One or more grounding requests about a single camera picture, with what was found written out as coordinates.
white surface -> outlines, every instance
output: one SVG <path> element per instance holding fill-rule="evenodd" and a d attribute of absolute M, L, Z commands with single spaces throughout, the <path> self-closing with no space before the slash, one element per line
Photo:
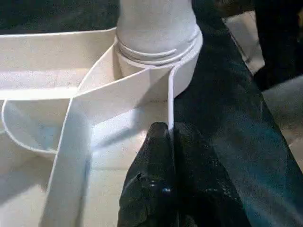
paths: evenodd
<path fill-rule="evenodd" d="M 201 46 L 199 33 L 192 51 L 174 65 L 141 69 L 136 62 L 124 62 L 124 72 L 135 69 L 134 74 L 73 98 L 42 226 L 116 226 L 127 169 L 152 123 L 166 122 L 172 129 L 173 99 L 189 85 Z"/>
<path fill-rule="evenodd" d="M 263 97 L 303 170 L 303 75 L 263 92 Z"/>
<path fill-rule="evenodd" d="M 0 226 L 38 226 L 51 169 L 51 161 L 36 157 L 0 175 Z"/>
<path fill-rule="evenodd" d="M 176 61 L 188 53 L 198 30 L 191 1 L 120 0 L 117 38 L 134 61 Z"/>
<path fill-rule="evenodd" d="M 40 153 L 55 154 L 69 99 L 5 101 L 2 122 L 18 145 Z"/>
<path fill-rule="evenodd" d="M 264 66 L 262 50 L 258 43 L 258 30 L 255 12 L 246 12 L 225 19 L 234 42 L 238 46 L 243 60 L 252 73 Z"/>
<path fill-rule="evenodd" d="M 78 87 L 89 69 L 113 44 L 115 33 L 115 29 L 110 29 L 0 35 L 0 97 L 30 100 L 33 89 Z"/>
<path fill-rule="evenodd" d="M 201 32 L 180 61 L 161 67 L 126 61 L 114 32 L 0 36 L 1 226 L 115 226 L 147 130 L 156 121 L 172 129 Z M 47 192 L 52 161 L 35 154 L 55 156 Z"/>

dark cloth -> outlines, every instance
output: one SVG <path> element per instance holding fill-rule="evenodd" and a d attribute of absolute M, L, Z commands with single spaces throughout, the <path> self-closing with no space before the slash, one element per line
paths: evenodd
<path fill-rule="evenodd" d="M 102 30 L 116 26 L 118 0 L 1 0 L 0 34 Z"/>
<path fill-rule="evenodd" d="M 210 0 L 194 1 L 204 36 L 175 121 L 214 148 L 254 227 L 303 226 L 303 175 Z"/>
<path fill-rule="evenodd" d="M 193 125 L 175 125 L 179 212 L 198 227 L 250 227 L 243 204 L 214 148 Z"/>
<path fill-rule="evenodd" d="M 259 42 L 265 67 L 255 75 L 261 90 L 302 74 L 298 43 L 303 0 L 255 0 Z"/>
<path fill-rule="evenodd" d="M 131 164 L 120 197 L 118 227 L 174 227 L 175 161 L 167 125 L 153 124 Z"/>

